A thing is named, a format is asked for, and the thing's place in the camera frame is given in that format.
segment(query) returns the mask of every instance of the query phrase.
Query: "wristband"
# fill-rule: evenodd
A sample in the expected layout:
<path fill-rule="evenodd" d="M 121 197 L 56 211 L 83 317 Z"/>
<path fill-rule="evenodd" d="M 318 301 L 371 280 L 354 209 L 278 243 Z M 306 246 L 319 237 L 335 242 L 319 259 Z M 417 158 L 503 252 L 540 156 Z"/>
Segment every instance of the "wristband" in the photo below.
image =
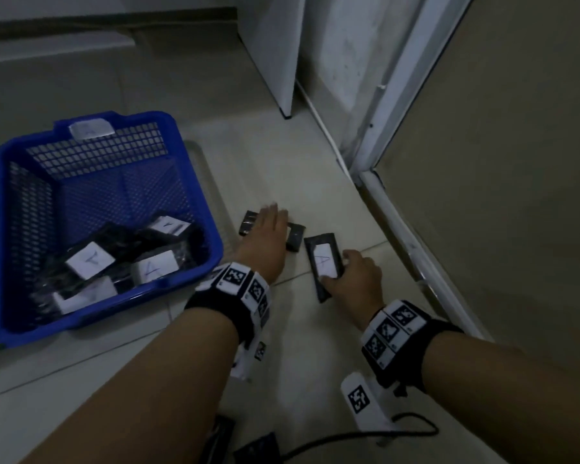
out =
<path fill-rule="evenodd" d="M 232 262 L 216 267 L 187 301 L 185 309 L 205 307 L 222 313 L 232 321 L 239 343 L 246 348 L 269 317 L 268 283 L 246 265 Z"/>
<path fill-rule="evenodd" d="M 425 392 L 423 357 L 432 339 L 445 331 L 462 329 L 432 319 L 408 301 L 396 300 L 373 317 L 361 336 L 361 352 L 382 387 L 400 381 Z"/>

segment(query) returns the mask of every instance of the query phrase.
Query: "person's left hand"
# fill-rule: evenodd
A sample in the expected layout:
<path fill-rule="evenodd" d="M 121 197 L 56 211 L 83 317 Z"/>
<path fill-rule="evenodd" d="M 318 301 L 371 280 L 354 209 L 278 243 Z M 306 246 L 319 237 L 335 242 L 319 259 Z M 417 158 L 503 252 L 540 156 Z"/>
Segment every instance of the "person's left hand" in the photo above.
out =
<path fill-rule="evenodd" d="M 235 262 L 247 265 L 271 285 L 281 274 L 286 262 L 287 210 L 277 204 L 258 213 L 252 230 L 240 242 Z"/>

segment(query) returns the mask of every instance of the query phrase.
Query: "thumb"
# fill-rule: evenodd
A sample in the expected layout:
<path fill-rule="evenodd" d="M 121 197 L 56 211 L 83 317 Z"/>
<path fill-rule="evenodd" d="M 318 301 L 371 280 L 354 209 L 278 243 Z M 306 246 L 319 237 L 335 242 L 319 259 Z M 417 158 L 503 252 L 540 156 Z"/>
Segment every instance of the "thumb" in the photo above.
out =
<path fill-rule="evenodd" d="M 319 280 L 320 280 L 322 286 L 325 287 L 325 290 L 327 290 L 329 293 L 333 294 L 333 291 L 335 291 L 335 286 L 337 285 L 337 279 L 331 278 L 330 276 L 323 275 L 320 277 Z"/>

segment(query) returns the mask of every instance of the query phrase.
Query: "blue plastic basket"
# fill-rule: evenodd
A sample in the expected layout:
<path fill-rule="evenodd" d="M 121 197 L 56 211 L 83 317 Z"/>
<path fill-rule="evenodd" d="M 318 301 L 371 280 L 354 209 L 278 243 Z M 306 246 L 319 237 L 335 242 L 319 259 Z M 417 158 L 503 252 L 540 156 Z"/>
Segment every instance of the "blue plastic basket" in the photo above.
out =
<path fill-rule="evenodd" d="M 115 134 L 75 140 L 69 126 L 102 118 Z M 208 260 L 87 306 L 46 325 L 32 323 L 33 281 L 48 254 L 67 249 L 105 222 L 131 228 L 157 211 L 197 222 Z M 206 275 L 223 255 L 174 119 L 164 112 L 104 112 L 0 147 L 0 343 L 16 346 L 78 328 Z"/>

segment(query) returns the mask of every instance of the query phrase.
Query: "hand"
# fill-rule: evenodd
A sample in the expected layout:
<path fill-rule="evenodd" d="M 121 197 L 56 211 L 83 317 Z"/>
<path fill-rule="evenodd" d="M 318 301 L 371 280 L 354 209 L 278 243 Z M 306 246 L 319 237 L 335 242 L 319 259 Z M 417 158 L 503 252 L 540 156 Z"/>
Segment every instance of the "hand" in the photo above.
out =
<path fill-rule="evenodd" d="M 349 261 L 344 275 L 341 278 L 323 276 L 320 282 L 363 332 L 374 314 L 385 305 L 380 283 L 382 270 L 358 250 L 345 250 L 343 255 Z"/>
<path fill-rule="evenodd" d="M 287 210 L 277 210 L 277 204 L 264 207 L 258 213 L 254 226 L 240 242 L 235 261 L 260 273 L 272 284 L 284 269 L 286 262 Z"/>

